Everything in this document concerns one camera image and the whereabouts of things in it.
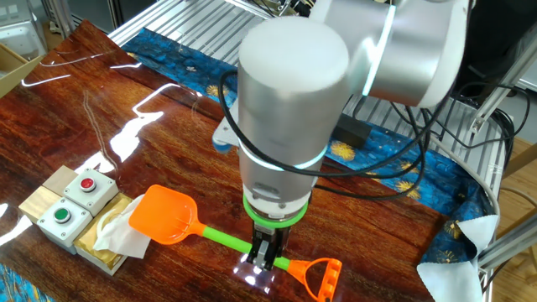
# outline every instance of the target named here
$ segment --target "tissue paper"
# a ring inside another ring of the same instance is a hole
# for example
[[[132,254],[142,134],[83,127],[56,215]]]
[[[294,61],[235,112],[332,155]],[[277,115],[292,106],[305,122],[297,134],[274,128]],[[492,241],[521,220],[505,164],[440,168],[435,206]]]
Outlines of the tissue paper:
[[[143,258],[151,238],[128,225],[128,219],[142,198],[143,195],[133,200],[125,210],[106,225],[104,223],[107,218],[102,217],[98,224],[104,227],[97,228],[97,240],[93,246],[94,250],[109,250],[125,256]]]

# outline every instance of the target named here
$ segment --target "led light ring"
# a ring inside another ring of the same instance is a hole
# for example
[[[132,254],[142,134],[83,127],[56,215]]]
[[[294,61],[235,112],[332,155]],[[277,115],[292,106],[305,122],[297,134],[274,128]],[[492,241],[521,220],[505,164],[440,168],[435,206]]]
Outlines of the led light ring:
[[[255,157],[253,154],[250,153],[250,151],[245,148],[243,145],[242,145],[242,142],[241,140],[239,139],[238,140],[238,144],[241,148],[241,150],[246,154],[246,156],[248,156],[251,160],[253,160],[256,164],[259,164],[260,166],[263,166],[267,169],[271,169],[271,170],[274,170],[274,171],[284,171],[283,169],[281,169],[280,167],[278,166],[275,166],[273,164],[269,164],[261,159],[258,159],[257,157]],[[306,168],[309,168],[310,166],[312,166],[313,164],[315,164],[316,162],[318,162],[320,159],[323,158],[323,156],[325,156],[325,153],[326,153],[326,150],[328,150],[328,145],[325,146],[325,148],[319,153],[319,155],[317,155],[314,159],[312,160],[308,160],[307,162],[303,163],[303,164],[297,164],[295,165],[295,168],[296,169],[306,169]]]

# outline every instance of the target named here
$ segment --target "cardboard box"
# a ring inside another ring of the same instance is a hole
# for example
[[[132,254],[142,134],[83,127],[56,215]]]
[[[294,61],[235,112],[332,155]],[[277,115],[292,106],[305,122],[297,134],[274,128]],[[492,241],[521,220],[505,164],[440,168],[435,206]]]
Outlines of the cardboard box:
[[[28,62],[5,45],[0,44],[0,70],[8,72],[7,75],[0,77],[0,97],[5,96],[18,85],[43,58],[44,56],[39,56]]]

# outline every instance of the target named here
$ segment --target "wire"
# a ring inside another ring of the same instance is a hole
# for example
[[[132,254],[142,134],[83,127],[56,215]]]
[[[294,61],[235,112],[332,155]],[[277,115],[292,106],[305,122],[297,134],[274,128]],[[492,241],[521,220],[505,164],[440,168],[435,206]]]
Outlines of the wire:
[[[259,5],[259,3],[257,3],[255,0],[250,0],[250,2],[253,3],[253,4],[255,4],[258,8],[261,8],[264,12],[268,13],[271,17],[276,18],[276,16],[274,16],[274,15],[272,14],[272,12],[270,11],[270,8],[269,8],[269,6],[267,5],[267,3],[265,3],[264,0],[260,0],[260,1],[263,3],[263,5],[264,5],[266,8],[263,8],[263,7],[262,7],[261,5]]]
[[[512,192],[512,193],[514,193],[514,194],[526,199],[530,204],[534,205],[534,207],[537,207],[537,200],[533,199],[530,195],[527,195],[526,193],[524,193],[523,191],[521,191],[519,189],[515,189],[515,188],[509,187],[509,186],[501,186],[500,190],[506,190],[506,191]]]
[[[528,120],[529,109],[531,107],[531,98],[529,97],[528,92],[526,92],[526,91],[524,91],[524,90],[522,90],[522,89],[520,89],[518,87],[505,86],[505,85],[501,85],[501,84],[488,84],[488,83],[478,83],[478,82],[473,82],[473,83],[469,83],[469,84],[484,85],[484,86],[496,86],[496,87],[500,87],[500,88],[510,88],[510,89],[516,90],[519,93],[523,94],[526,97],[526,104],[527,105],[526,105],[526,112],[524,114],[524,118],[522,119],[522,122],[520,123],[519,128],[513,134],[511,134],[511,135],[509,135],[507,137],[490,139],[488,141],[484,141],[484,142],[477,143],[475,145],[469,146],[469,145],[465,144],[464,142],[462,142],[452,131],[450,131],[447,128],[446,125],[444,125],[443,123],[441,123],[438,120],[436,120],[436,123],[438,123],[447,133],[449,133],[453,137],[453,139],[455,139],[462,147],[468,148],[468,149],[481,147],[481,146],[483,146],[483,145],[485,145],[487,143],[502,142],[502,141],[514,138],[517,134],[520,133],[520,131],[522,130],[522,128],[524,127],[524,125],[526,124],[526,122]],[[427,111],[428,114],[430,114],[432,116],[432,113],[430,112],[430,110],[426,109],[426,111]]]
[[[467,163],[465,163],[464,160],[456,156],[447,146],[445,146],[445,144],[443,144],[443,142],[438,140],[438,138],[431,137],[430,141],[436,146],[438,146],[438,148],[442,149],[442,151],[444,151],[451,159],[453,159],[453,161],[458,163],[461,168],[463,168],[473,179],[476,180],[476,182],[485,190],[485,193],[487,194],[487,197],[494,208],[494,212],[496,213],[496,215],[500,216],[500,206],[498,204],[498,199],[496,198],[496,195],[494,194],[490,186],[487,185],[485,180],[483,180],[483,178],[479,176],[476,171],[474,171]]]
[[[442,101],[440,102],[438,107],[436,108],[435,113],[431,117],[430,122],[428,122],[424,126],[423,130],[416,135],[414,140],[412,140],[410,143],[408,143],[405,147],[403,147],[401,150],[399,150],[396,154],[394,154],[394,155],[392,155],[392,156],[390,156],[390,157],[388,157],[388,158],[386,158],[384,160],[381,160],[378,163],[373,164],[373,165],[371,165],[369,167],[362,168],[362,169],[359,169],[359,170],[356,170],[356,171],[350,171],[350,172],[345,172],[345,173],[322,173],[322,172],[319,172],[319,171],[313,171],[313,170],[308,170],[308,169],[298,169],[298,168],[296,168],[296,167],[294,167],[292,165],[284,164],[284,163],[282,163],[282,162],[280,162],[280,161],[278,161],[276,159],[273,159],[270,156],[268,156],[267,154],[264,154],[263,152],[261,152],[261,150],[256,148],[253,145],[253,143],[250,142],[250,140],[248,138],[246,138],[244,133],[241,131],[241,129],[238,127],[238,125],[233,120],[232,114],[230,113],[229,108],[227,107],[226,100],[224,99],[224,93],[223,93],[223,87],[224,87],[224,84],[226,82],[226,78],[229,77],[229,76],[236,76],[236,75],[237,75],[236,70],[228,70],[228,71],[226,71],[226,72],[224,72],[222,74],[222,76],[220,78],[220,82],[218,83],[218,92],[219,92],[218,97],[219,97],[219,100],[220,100],[222,110],[224,111],[224,116],[226,117],[227,121],[229,122],[230,128],[237,135],[237,137],[239,139],[239,143],[243,144],[246,148],[248,148],[250,150],[250,152],[252,152],[255,156],[257,156],[261,160],[263,160],[263,161],[265,161],[265,162],[267,162],[269,164],[275,165],[275,166],[277,166],[277,167],[279,167],[279,168],[281,168],[283,170],[293,172],[293,173],[296,173],[296,174],[316,176],[316,177],[326,177],[326,178],[331,178],[331,177],[350,177],[350,176],[362,176],[364,178],[375,178],[376,177],[375,175],[366,174],[366,172],[373,171],[375,169],[383,167],[386,164],[392,163],[395,160],[401,158],[404,154],[406,154],[409,150],[411,150],[424,136],[426,136],[429,133],[430,128],[432,127],[434,121],[440,116],[441,111],[444,108],[444,106],[446,105],[447,100],[449,98],[449,95],[451,94],[451,91],[453,89],[453,86],[451,86],[451,89],[446,93],[446,95],[444,96],[444,98],[442,99]]]
[[[500,264],[498,266],[498,268],[496,268],[496,270],[494,271],[493,275],[490,276],[490,279],[487,281],[487,285],[485,285],[485,287],[483,287],[483,291],[482,291],[483,293],[487,291],[488,287],[493,282],[494,278],[496,278],[496,275],[498,275],[498,273],[502,270],[502,268],[505,267],[505,265],[509,262],[509,260],[511,260],[511,259],[508,259],[504,263]]]
[[[404,116],[404,114],[399,110],[399,108],[397,108],[397,106],[395,106],[395,104],[393,104],[392,102],[390,102],[389,104],[395,110],[395,113],[397,113],[397,115],[399,115],[399,117],[401,117],[401,119],[404,122],[410,124],[410,121]],[[438,137],[440,136],[440,134],[435,132],[435,131],[430,130],[430,132],[433,133],[434,135],[438,136]]]
[[[414,129],[415,134],[418,135],[420,130],[418,129],[418,127],[416,125],[414,114],[412,114],[412,111],[410,110],[409,107],[406,107],[406,110],[407,110],[407,113],[409,114],[409,119],[410,119],[410,122],[412,124],[412,128]],[[343,190],[337,190],[337,189],[330,188],[330,187],[327,187],[327,186],[324,186],[324,185],[315,185],[314,188],[320,189],[320,190],[325,190],[325,191],[335,193],[335,194],[338,194],[338,195],[357,198],[357,199],[361,199],[361,200],[371,200],[371,201],[395,200],[395,199],[398,199],[400,197],[405,197],[408,193],[410,193],[413,190],[416,190],[418,188],[418,186],[420,185],[421,180],[425,176],[425,153],[427,152],[425,146],[429,144],[429,140],[430,140],[430,133],[427,133],[427,135],[425,136],[425,143],[423,143],[421,141],[419,142],[420,151],[421,151],[419,161],[421,162],[421,169],[420,169],[420,174],[418,175],[418,179],[407,190],[404,190],[404,191],[402,191],[400,193],[393,194],[393,195],[371,196],[371,195],[359,195],[359,194],[355,194],[355,193],[346,192],[346,191],[343,191]]]

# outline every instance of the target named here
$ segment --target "glossy wooden surface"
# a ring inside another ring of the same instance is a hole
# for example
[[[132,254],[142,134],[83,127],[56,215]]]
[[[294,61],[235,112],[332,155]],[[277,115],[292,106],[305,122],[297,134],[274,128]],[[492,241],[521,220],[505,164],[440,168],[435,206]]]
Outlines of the glossy wooden surface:
[[[25,79],[26,86],[0,100],[0,199],[11,205],[0,218],[2,234],[15,226],[16,206],[55,170],[62,164],[77,169],[103,146],[117,166],[107,175],[121,192],[134,197],[153,184],[179,190],[196,200],[200,221],[249,241],[252,222],[242,208],[237,154],[221,155],[211,144],[222,119],[219,105],[171,86],[136,107],[170,83],[148,68],[128,66],[136,63],[83,23]],[[391,191],[359,178],[320,183],[371,195]],[[415,267],[445,217],[411,199],[369,202],[318,190],[313,198],[292,228],[285,255],[340,259],[335,301],[432,300]],[[110,277],[54,245],[36,226],[0,247],[2,263],[59,301],[310,300],[278,269],[269,284],[258,279],[251,285],[241,256],[194,236],[174,246],[151,242],[144,259],[128,259]]]

